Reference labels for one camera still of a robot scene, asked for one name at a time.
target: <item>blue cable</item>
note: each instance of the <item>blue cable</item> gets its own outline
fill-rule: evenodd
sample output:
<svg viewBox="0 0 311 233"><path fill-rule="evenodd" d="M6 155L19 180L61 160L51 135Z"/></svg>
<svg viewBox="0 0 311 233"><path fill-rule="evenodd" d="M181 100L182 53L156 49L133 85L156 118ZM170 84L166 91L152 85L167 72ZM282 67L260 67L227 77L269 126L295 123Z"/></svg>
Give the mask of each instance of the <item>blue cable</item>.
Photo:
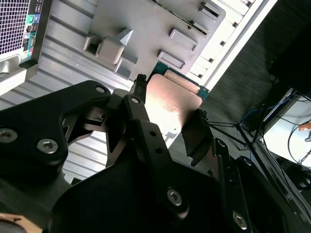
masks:
<svg viewBox="0 0 311 233"><path fill-rule="evenodd" d="M284 104L285 102L287 102L287 101L289 100L289 98L290 98L291 96L292 96L292 94L290 94L290 95L289 95L285 100L283 100L281 103L278 103L278 104L275 104L275 105L273 105L273 106L268 107L267 110L270 110L270 109L272 109L272 108L274 108L274 107L276 107L276 106L278 106L278 105ZM261 107L261 108L252 110L251 112L247 113L247 114L242 118L241 123L244 124L245 120L247 120L247 118L248 118L250 115L256 113L257 111L259 111L258 113L260 113L263 109L264 109L264 108Z"/></svg>

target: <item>desk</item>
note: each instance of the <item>desk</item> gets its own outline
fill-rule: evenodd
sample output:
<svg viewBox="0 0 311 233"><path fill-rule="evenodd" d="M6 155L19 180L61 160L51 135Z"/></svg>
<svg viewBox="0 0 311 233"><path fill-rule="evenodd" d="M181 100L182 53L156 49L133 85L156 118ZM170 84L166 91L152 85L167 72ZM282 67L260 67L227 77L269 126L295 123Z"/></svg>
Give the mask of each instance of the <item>desk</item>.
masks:
<svg viewBox="0 0 311 233"><path fill-rule="evenodd" d="M291 121L292 123L301 124L311 119L311 103L297 101L280 117ZM296 127L296 125L284 121L283 119L278 119L264 135L267 147L271 152L294 163L294 159L299 161L311 149L311 142L305 142L305 139L309 137L310 131L299 131L299 129L297 129L290 139L290 151L294 159L290 156L287 142L290 133ZM309 156L302 164L311 167L311 156Z"/></svg>

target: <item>ventilation grille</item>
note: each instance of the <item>ventilation grille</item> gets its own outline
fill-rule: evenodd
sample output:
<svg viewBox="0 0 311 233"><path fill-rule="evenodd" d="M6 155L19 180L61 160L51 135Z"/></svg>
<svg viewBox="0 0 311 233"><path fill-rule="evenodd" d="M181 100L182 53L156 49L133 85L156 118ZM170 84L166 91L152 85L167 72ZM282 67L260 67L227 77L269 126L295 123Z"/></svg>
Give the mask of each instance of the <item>ventilation grille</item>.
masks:
<svg viewBox="0 0 311 233"><path fill-rule="evenodd" d="M22 47L30 0L0 1L0 54Z"/></svg>

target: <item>black cable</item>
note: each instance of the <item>black cable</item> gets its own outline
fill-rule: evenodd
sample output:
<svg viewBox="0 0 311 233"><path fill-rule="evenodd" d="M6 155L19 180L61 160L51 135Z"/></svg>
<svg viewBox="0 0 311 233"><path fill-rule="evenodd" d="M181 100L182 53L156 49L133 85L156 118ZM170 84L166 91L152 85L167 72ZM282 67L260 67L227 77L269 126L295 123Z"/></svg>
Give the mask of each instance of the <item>black cable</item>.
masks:
<svg viewBox="0 0 311 233"><path fill-rule="evenodd" d="M289 121L289 120L287 120L287 119L284 119L284 118L282 118L282 117L280 117L280 116L276 116L277 118L280 118L280 119L282 119L282 120L284 120L284 121L287 121L287 122L289 122L289 123L291 123L291 124L293 124L293 125L299 125L300 126L300 124L296 124L296 123L293 123L293 122L291 122L291 121Z"/></svg>
<svg viewBox="0 0 311 233"><path fill-rule="evenodd" d="M303 102L303 103L311 103L311 101L309 101L309 100L293 100L293 99L289 99L289 100L297 101L297 102Z"/></svg>
<svg viewBox="0 0 311 233"><path fill-rule="evenodd" d="M273 158L272 154L270 153L270 151L269 151L269 149L268 149L267 143L266 143L266 141L265 141L265 139L264 139L264 130L263 130L263 129L262 129L262 135L261 135L261 137L262 137L262 139L263 139L263 143L264 143L264 146L265 146L267 152L268 152L269 155ZM285 173L284 173L284 170L283 170L282 166L281 166L278 162L276 162L276 164L277 164L277 165L279 166L279 168L281 169L281 172L282 172L282 174L283 174L283 177L284 177L284 179L285 179L285 182L286 182L287 186L291 189L290 184L288 183L287 177L285 176ZM296 199L299 200L299 202L300 202L300 203L302 204L302 206L305 208L305 211L307 212L308 217L309 217L309 219L311 220L311 215L310 215L310 213L309 213L308 208L305 206L305 204L302 202L302 200L300 200L300 198L296 195L296 193L293 192L293 194L294 194L294 196L296 197Z"/></svg>
<svg viewBox="0 0 311 233"><path fill-rule="evenodd" d="M299 126L304 125L304 124L307 124L307 123L309 123L310 121L311 121L311 119L310 119L310 120L307 120L306 122L304 122L304 123L302 123L302 124L300 124L300 125L297 125L297 126L292 130L292 132L290 133L290 135L289 135L289 137L288 137L288 140L287 140L287 150L288 150L288 152L289 152L291 158L292 158L298 165L301 165L301 166L303 166L301 160L300 160L300 161L296 161L296 160L294 159L292 153L291 153L290 141L291 141L291 137L292 137L293 133L299 128Z"/></svg>

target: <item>screw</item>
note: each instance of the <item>screw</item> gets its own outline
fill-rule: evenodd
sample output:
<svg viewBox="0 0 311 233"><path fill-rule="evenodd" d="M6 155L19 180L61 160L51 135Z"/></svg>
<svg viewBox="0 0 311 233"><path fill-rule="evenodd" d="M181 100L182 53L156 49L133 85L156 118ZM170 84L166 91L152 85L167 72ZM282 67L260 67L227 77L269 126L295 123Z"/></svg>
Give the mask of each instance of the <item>screw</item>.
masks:
<svg viewBox="0 0 311 233"><path fill-rule="evenodd" d="M136 99L136 98L134 98L134 97L132 97L131 100L132 100L134 103L139 103L139 100Z"/></svg>
<svg viewBox="0 0 311 233"><path fill-rule="evenodd" d="M225 143L224 143L222 140L218 139L218 143L219 143L222 147L225 147Z"/></svg>
<svg viewBox="0 0 311 233"><path fill-rule="evenodd" d="M233 211L232 213L233 220L235 223L242 229L246 230L247 229L247 224L245 219L237 212Z"/></svg>
<svg viewBox="0 0 311 233"><path fill-rule="evenodd" d="M58 149L58 144L52 139L42 139L37 144L38 150L45 154L54 154Z"/></svg>
<svg viewBox="0 0 311 233"><path fill-rule="evenodd" d="M17 139L17 133L11 129L0 129L0 142L9 143Z"/></svg>
<svg viewBox="0 0 311 233"><path fill-rule="evenodd" d="M167 191L167 197L170 200L170 202L175 206L180 206L182 203L180 194L174 189L169 189Z"/></svg>
<svg viewBox="0 0 311 233"><path fill-rule="evenodd" d="M100 86L98 86L96 90L100 93L105 93L105 89L101 88Z"/></svg>
<svg viewBox="0 0 311 233"><path fill-rule="evenodd" d="M245 162L247 165L249 165L249 166L252 165L252 163L248 160L248 158L243 158L243 160L244 160L244 162Z"/></svg>

